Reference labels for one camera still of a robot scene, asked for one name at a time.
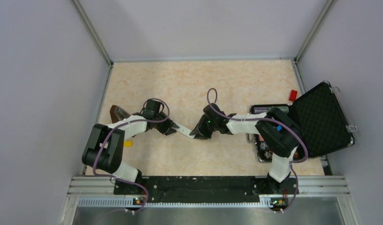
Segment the white remote control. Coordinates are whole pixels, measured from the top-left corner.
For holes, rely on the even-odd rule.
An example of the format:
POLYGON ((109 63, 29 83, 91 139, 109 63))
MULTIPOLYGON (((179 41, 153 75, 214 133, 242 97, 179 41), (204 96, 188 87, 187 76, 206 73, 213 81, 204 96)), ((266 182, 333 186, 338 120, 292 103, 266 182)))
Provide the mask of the white remote control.
POLYGON ((176 132, 179 132, 181 134, 183 134, 184 136, 188 137, 188 138, 191 138, 191 139, 194 139, 195 135, 191 135, 191 130, 188 129, 187 127, 181 125, 181 124, 178 124, 176 122, 174 122, 172 128, 176 131, 176 132))

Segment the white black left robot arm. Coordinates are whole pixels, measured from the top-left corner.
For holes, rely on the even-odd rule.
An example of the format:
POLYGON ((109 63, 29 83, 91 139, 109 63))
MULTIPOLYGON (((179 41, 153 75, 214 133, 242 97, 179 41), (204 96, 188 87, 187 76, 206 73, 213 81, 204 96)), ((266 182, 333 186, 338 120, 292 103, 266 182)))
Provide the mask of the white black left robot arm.
POLYGON ((124 141, 151 129, 157 129, 164 135, 174 133, 173 121, 169 118, 169 106, 158 98, 150 98, 136 112, 118 122, 92 127, 82 163, 92 168, 95 177, 107 177, 117 181, 132 194, 148 195, 143 186, 142 172, 123 162, 124 141))

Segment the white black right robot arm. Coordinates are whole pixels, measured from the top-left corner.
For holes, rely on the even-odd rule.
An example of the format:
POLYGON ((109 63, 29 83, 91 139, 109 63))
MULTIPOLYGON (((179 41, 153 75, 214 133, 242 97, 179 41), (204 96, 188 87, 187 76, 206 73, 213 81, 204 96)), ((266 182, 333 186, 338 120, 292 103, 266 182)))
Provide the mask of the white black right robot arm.
POLYGON ((210 139, 213 132, 261 136, 273 152, 268 188, 273 193, 281 193, 286 188, 293 155, 302 141, 301 128, 286 113, 273 108, 261 114, 225 115, 216 104, 209 104, 189 134, 196 139, 210 139))

